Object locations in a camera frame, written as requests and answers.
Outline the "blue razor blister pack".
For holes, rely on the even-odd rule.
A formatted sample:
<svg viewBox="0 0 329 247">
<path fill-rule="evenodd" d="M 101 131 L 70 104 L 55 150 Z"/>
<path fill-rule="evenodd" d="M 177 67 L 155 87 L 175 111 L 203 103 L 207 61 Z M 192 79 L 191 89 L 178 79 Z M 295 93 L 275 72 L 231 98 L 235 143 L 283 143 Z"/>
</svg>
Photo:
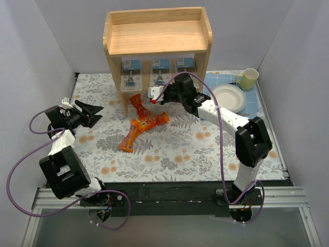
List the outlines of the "blue razor blister pack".
<svg viewBox="0 0 329 247">
<path fill-rule="evenodd" d="M 122 92 L 142 91 L 142 63 L 140 60 L 125 60 L 122 63 L 120 90 Z"/>
<path fill-rule="evenodd" d="M 197 73 L 196 73 L 194 58 L 192 57 L 177 58 L 175 60 L 175 73 L 177 74 L 180 72 L 190 72 L 196 75 Z"/>
<path fill-rule="evenodd" d="M 165 86 L 171 79 L 169 59 L 153 59 L 151 63 L 150 87 Z"/>
</svg>

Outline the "orange razor pack long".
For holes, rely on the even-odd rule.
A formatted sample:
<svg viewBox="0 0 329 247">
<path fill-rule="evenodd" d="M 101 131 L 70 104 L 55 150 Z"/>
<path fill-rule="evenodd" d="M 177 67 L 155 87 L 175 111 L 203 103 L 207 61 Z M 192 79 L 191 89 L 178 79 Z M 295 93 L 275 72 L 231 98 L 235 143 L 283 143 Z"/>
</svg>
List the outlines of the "orange razor pack long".
<svg viewBox="0 0 329 247">
<path fill-rule="evenodd" d="M 134 151 L 133 142 L 139 136 L 139 134 L 140 131 L 133 123 L 131 123 L 129 133 L 124 138 L 124 140 L 120 143 L 119 149 L 126 152 L 133 152 Z"/>
</svg>

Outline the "wooden two-tier shelf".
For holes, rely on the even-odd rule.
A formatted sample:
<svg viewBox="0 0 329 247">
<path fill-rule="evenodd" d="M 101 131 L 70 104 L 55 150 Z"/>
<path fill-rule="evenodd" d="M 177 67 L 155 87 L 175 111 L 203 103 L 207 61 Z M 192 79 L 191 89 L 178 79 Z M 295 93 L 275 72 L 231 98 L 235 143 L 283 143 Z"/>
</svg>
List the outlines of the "wooden two-tier shelf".
<svg viewBox="0 0 329 247">
<path fill-rule="evenodd" d="M 149 87 L 151 61 L 193 54 L 197 75 L 204 79 L 213 34 L 205 7 L 111 11 L 106 14 L 103 49 L 118 92 L 123 114 L 128 115 L 129 94 L 120 89 L 123 59 L 142 61 L 142 89 Z"/>
</svg>

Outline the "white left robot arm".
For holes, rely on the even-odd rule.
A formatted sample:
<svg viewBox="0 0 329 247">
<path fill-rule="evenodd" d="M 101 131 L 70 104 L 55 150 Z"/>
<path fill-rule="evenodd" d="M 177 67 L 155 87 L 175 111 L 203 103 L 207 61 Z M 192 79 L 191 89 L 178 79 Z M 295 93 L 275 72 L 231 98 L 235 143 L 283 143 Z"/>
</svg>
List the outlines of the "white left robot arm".
<svg viewBox="0 0 329 247">
<path fill-rule="evenodd" d="M 45 110 L 50 120 L 48 135 L 53 141 L 48 155 L 39 161 L 41 170 L 58 199 L 87 195 L 99 206 L 109 201 L 109 193 L 98 178 L 91 178 L 74 151 L 76 129 L 92 128 L 101 118 L 102 106 L 79 100 L 74 105 L 62 102 Z"/>
</svg>

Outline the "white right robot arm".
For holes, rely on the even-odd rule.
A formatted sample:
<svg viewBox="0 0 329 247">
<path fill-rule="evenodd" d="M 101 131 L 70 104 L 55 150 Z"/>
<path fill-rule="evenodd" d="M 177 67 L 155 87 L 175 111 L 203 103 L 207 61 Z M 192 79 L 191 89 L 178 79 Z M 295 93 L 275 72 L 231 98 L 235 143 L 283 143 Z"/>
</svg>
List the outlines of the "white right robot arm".
<svg viewBox="0 0 329 247">
<path fill-rule="evenodd" d="M 223 187 L 223 196 L 229 205 L 244 204 L 251 199 L 259 167 L 272 149 L 263 119 L 240 116 L 221 107 L 212 93 L 210 96 L 197 91 L 193 84 L 194 74 L 182 72 L 158 89 L 149 89 L 152 103 L 180 103 L 184 109 L 229 133 L 235 140 L 235 154 L 240 162 L 231 194 Z"/>
</svg>

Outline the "white paper plate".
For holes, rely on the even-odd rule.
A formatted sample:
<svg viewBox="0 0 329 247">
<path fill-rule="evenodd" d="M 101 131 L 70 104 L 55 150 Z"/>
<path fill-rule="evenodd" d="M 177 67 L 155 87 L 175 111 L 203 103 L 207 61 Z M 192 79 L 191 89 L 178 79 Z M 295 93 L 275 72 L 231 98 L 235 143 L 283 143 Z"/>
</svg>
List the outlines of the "white paper plate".
<svg viewBox="0 0 329 247">
<path fill-rule="evenodd" d="M 220 85 L 213 90 L 213 93 L 220 107 L 224 107 L 234 113 L 243 110 L 247 104 L 245 93 L 235 85 Z"/>
</svg>

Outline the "floral patterned table mat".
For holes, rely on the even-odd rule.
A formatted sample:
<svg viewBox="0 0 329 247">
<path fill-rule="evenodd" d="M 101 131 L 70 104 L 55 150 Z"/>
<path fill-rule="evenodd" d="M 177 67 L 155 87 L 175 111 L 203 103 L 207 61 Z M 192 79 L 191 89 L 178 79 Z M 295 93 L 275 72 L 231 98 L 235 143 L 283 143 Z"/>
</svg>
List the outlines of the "floral patterned table mat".
<svg viewBox="0 0 329 247">
<path fill-rule="evenodd" d="M 136 109 L 125 116 L 111 74 L 80 74 L 72 100 L 100 105 L 102 118 L 92 128 L 76 131 L 74 150 L 91 177 L 104 182 L 210 181 L 236 178 L 239 160 L 234 138 L 187 113 L 182 105 L 143 105 L 153 114 L 165 111 L 170 121 L 141 133 L 133 152 L 119 149 Z"/>
</svg>

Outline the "yellow-green mug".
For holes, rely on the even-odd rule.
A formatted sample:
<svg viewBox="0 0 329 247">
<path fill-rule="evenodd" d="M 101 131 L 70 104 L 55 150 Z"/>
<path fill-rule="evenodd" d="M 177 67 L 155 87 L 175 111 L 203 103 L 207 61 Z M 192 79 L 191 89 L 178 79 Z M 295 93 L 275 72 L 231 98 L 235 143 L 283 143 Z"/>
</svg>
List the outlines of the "yellow-green mug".
<svg viewBox="0 0 329 247">
<path fill-rule="evenodd" d="M 235 81 L 239 84 L 242 90 L 248 91 L 252 89 L 255 82 L 259 77 L 259 72 L 254 68 L 247 68 L 242 74 L 237 74 L 235 76 Z"/>
</svg>

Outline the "blue checked cloth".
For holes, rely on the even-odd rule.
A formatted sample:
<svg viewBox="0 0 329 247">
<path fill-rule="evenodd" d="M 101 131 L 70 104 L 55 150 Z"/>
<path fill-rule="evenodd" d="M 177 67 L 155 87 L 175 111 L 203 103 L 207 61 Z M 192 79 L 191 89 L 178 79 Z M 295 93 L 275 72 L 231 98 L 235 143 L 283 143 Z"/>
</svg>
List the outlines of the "blue checked cloth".
<svg viewBox="0 0 329 247">
<path fill-rule="evenodd" d="M 235 81 L 235 75 L 223 74 L 221 72 L 207 72 L 205 77 L 205 83 L 213 91 L 216 87 L 223 84 L 230 84 Z M 255 86 L 251 90 L 243 90 L 247 97 L 247 109 L 250 113 L 249 118 L 254 118 L 258 114 L 259 102 Z"/>
</svg>

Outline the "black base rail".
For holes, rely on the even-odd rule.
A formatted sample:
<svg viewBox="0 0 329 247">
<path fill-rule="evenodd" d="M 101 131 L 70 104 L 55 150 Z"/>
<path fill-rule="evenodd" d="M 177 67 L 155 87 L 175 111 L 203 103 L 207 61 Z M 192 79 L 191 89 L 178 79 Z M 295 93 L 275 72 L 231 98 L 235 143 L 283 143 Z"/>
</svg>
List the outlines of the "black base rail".
<svg viewBox="0 0 329 247">
<path fill-rule="evenodd" d="M 221 195 L 220 181 L 212 182 L 138 182 L 106 183 L 131 202 L 133 216 L 213 215 L 228 217 L 230 210 L 307 207 L 302 187 L 284 181 L 266 181 L 236 205 L 228 205 Z"/>
</svg>

